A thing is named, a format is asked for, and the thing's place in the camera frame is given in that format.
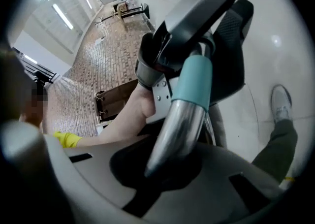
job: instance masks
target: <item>white wall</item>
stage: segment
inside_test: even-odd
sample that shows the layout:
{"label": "white wall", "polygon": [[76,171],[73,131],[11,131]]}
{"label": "white wall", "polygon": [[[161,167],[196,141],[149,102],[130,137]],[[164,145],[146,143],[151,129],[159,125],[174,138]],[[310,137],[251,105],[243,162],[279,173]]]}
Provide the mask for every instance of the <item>white wall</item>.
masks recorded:
{"label": "white wall", "polygon": [[15,48],[19,51],[23,49],[24,54],[58,74],[64,74],[71,68],[71,65],[56,57],[25,31],[22,31],[19,35],[15,43]]}
{"label": "white wall", "polygon": [[[82,39],[100,11],[101,5],[97,0],[89,2],[92,9],[86,0],[42,2],[25,22],[13,46],[46,68],[64,74],[73,65]],[[55,3],[72,23],[73,29],[70,30],[52,8]]]}
{"label": "white wall", "polygon": [[19,9],[12,15],[11,24],[7,31],[10,46],[13,46],[21,33],[30,14],[36,9],[42,0],[21,0]]}

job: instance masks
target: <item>gray pants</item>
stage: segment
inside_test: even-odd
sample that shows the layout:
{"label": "gray pants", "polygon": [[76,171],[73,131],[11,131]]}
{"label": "gray pants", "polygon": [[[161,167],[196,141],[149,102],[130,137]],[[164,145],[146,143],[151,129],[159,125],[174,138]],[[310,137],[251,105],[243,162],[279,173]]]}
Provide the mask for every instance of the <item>gray pants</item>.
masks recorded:
{"label": "gray pants", "polygon": [[275,125],[267,146],[257,155],[252,164],[269,173],[279,183],[285,178],[293,161],[297,133],[290,120]]}

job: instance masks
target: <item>chrome pipe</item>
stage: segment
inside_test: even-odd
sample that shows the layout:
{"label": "chrome pipe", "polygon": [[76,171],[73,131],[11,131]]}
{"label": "chrome pipe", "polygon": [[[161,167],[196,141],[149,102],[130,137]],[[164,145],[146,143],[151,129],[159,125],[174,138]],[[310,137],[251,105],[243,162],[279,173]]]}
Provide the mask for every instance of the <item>chrome pipe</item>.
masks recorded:
{"label": "chrome pipe", "polygon": [[145,176],[149,177],[169,160],[182,160],[194,148],[205,120],[205,110],[193,103],[175,100],[153,148]]}
{"label": "chrome pipe", "polygon": [[214,146],[216,146],[217,144],[216,144],[216,139],[215,139],[215,133],[213,131],[213,127],[212,127],[212,124],[211,124],[209,112],[207,112],[206,115],[205,115],[204,124],[205,124],[206,130],[207,130],[209,136],[211,137],[212,144]]}

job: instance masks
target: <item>black handle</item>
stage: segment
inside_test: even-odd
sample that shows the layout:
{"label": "black handle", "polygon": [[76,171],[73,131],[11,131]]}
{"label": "black handle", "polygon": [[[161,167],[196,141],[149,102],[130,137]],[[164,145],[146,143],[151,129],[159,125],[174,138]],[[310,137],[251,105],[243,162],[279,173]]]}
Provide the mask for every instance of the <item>black handle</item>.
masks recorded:
{"label": "black handle", "polygon": [[156,47],[160,47],[156,63],[175,71],[181,69],[199,38],[234,2],[181,0],[154,34]]}

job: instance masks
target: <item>metal bracket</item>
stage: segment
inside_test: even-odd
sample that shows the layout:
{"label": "metal bracket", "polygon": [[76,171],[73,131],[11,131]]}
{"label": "metal bracket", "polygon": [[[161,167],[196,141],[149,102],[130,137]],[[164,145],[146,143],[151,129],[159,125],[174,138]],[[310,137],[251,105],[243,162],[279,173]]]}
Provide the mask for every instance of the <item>metal bracket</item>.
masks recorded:
{"label": "metal bracket", "polygon": [[96,101],[99,101],[99,100],[101,100],[101,101],[103,101],[103,100],[105,100],[105,98],[104,97],[99,97],[99,94],[97,94],[96,95]]}
{"label": "metal bracket", "polygon": [[163,74],[152,86],[156,113],[153,116],[147,118],[147,124],[153,124],[165,119],[171,106],[171,98],[173,95],[172,90],[174,90],[176,87],[177,82],[178,77],[167,80]]}
{"label": "metal bracket", "polygon": [[99,111],[99,115],[101,115],[101,114],[107,114],[107,109],[104,109],[103,111]]}

